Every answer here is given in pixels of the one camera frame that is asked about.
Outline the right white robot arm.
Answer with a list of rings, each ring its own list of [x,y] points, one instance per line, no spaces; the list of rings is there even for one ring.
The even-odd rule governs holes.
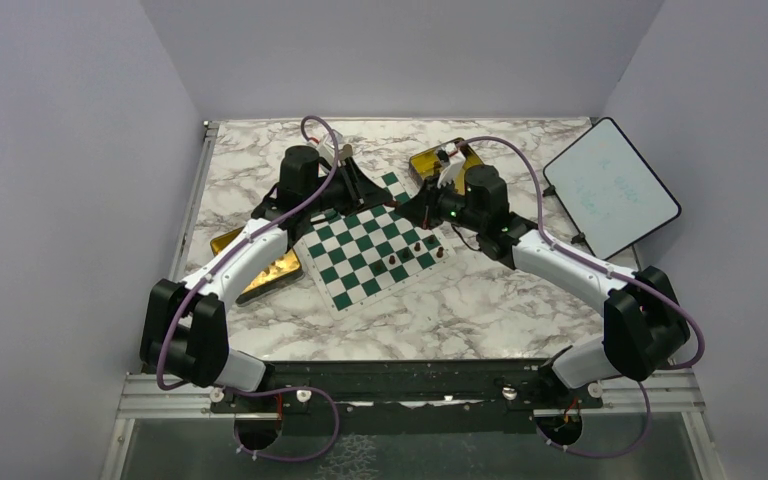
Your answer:
[[[610,377],[643,381],[667,367],[689,340],[689,324],[676,309],[664,272],[655,267],[635,272],[569,250],[511,211],[507,184],[492,166],[469,168],[465,187],[459,194],[428,178],[395,212],[418,228],[449,223],[474,232],[485,256],[554,284],[603,318],[600,339],[569,347],[541,366],[536,384],[545,404],[560,407],[577,388]]]

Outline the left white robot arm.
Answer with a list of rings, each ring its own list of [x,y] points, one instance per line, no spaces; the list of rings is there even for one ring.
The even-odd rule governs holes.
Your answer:
[[[349,216],[384,206],[392,195],[368,178],[352,157],[326,162],[310,145],[288,148],[279,179],[232,242],[199,271],[159,280],[148,297],[139,357],[156,374],[236,390],[258,411],[273,401],[266,364],[233,350],[226,315],[243,290],[310,229],[314,216]]]

